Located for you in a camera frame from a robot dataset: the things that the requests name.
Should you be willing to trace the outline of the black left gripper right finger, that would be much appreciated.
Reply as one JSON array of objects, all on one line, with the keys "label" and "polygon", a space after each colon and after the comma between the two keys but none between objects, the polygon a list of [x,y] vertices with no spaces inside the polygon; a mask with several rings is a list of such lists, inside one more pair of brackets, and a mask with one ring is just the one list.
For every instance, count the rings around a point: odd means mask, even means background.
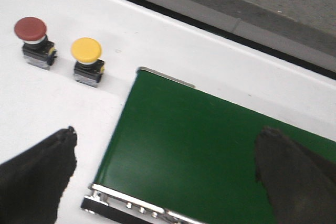
[{"label": "black left gripper right finger", "polygon": [[335,223],[335,163],[265,127],[255,140],[255,167],[277,223]]}]

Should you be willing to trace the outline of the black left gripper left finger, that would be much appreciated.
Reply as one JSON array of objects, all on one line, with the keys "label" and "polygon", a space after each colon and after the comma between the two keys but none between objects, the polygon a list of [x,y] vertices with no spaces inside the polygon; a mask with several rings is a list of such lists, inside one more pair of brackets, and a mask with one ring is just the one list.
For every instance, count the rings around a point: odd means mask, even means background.
[{"label": "black left gripper left finger", "polygon": [[1,164],[1,223],[55,223],[77,161],[73,127]]}]

